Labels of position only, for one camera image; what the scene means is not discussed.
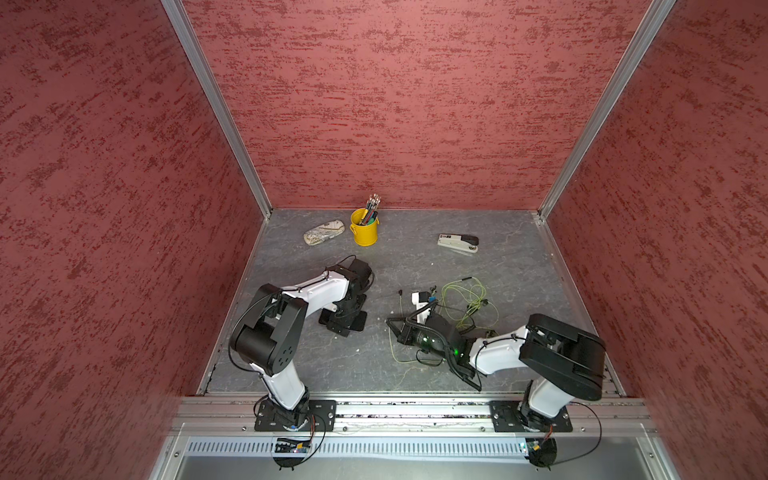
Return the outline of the green wired earphones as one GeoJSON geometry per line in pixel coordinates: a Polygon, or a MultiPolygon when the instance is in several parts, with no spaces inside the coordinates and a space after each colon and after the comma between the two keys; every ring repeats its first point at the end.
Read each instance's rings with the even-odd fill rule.
{"type": "Polygon", "coordinates": [[[472,276],[445,284],[438,295],[438,307],[461,333],[475,329],[492,331],[500,319],[499,310],[489,299],[486,287],[472,276]],[[486,310],[495,318],[488,325],[478,325],[475,315],[486,310]]]}
{"type": "MultiPolygon", "coordinates": [[[[476,375],[476,370],[474,367],[470,365],[469,353],[471,349],[471,340],[469,337],[461,333],[455,326],[454,326],[456,328],[456,353],[455,354],[436,354],[432,352],[425,352],[416,346],[406,346],[399,343],[396,340],[395,335],[389,329],[389,319],[398,317],[398,318],[405,318],[406,320],[415,320],[415,316],[417,315],[417,311],[415,310],[413,304],[412,304],[412,310],[409,312],[406,312],[403,309],[403,302],[402,302],[403,298],[400,298],[400,300],[401,300],[400,312],[395,314],[394,316],[390,316],[385,321],[386,326],[388,328],[390,350],[391,350],[393,359],[397,363],[417,363],[417,364],[421,364],[423,366],[428,366],[428,367],[446,366],[450,372],[452,372],[454,375],[456,375],[460,379],[465,380],[469,383],[472,383],[476,375]]],[[[432,313],[442,316],[448,322],[454,325],[454,322],[449,321],[446,317],[444,317],[440,313],[439,307],[438,307],[438,299],[436,302],[432,302],[431,305],[434,306],[432,313]]]]}

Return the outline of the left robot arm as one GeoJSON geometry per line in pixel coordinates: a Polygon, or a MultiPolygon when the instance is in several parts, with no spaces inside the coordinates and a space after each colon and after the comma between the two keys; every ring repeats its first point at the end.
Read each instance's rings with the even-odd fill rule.
{"type": "Polygon", "coordinates": [[[297,431],[312,422],[309,390],[293,362],[306,317],[318,312],[319,323],[342,337],[365,327],[375,274],[365,261],[349,259],[296,285],[262,285],[233,328],[229,349],[264,383],[269,426],[297,431]]]}

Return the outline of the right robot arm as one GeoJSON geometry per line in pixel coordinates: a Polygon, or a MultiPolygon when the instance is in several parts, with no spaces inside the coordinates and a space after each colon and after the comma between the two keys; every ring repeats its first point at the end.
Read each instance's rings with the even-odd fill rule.
{"type": "Polygon", "coordinates": [[[512,333],[465,336],[433,311],[430,302],[386,324],[396,340],[442,358],[449,370],[474,390],[482,379],[502,370],[525,369],[538,377],[519,401],[492,401],[497,432],[570,432],[567,405],[598,401],[603,395],[605,342],[598,336],[544,314],[533,314],[512,333]]]}

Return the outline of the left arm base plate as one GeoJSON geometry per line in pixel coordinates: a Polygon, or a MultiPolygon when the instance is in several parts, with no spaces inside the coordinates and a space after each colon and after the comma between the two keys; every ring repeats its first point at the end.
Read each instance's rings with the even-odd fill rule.
{"type": "Polygon", "coordinates": [[[254,406],[256,432],[332,431],[337,402],[314,400],[300,402],[294,410],[285,409],[267,399],[254,406]]]}

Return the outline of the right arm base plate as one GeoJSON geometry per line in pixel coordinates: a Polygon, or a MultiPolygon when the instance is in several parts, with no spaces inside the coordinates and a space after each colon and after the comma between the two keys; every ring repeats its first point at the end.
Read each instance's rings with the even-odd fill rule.
{"type": "Polygon", "coordinates": [[[570,433],[573,426],[567,408],[554,417],[536,412],[522,401],[491,401],[490,418],[497,433],[570,433]]]}

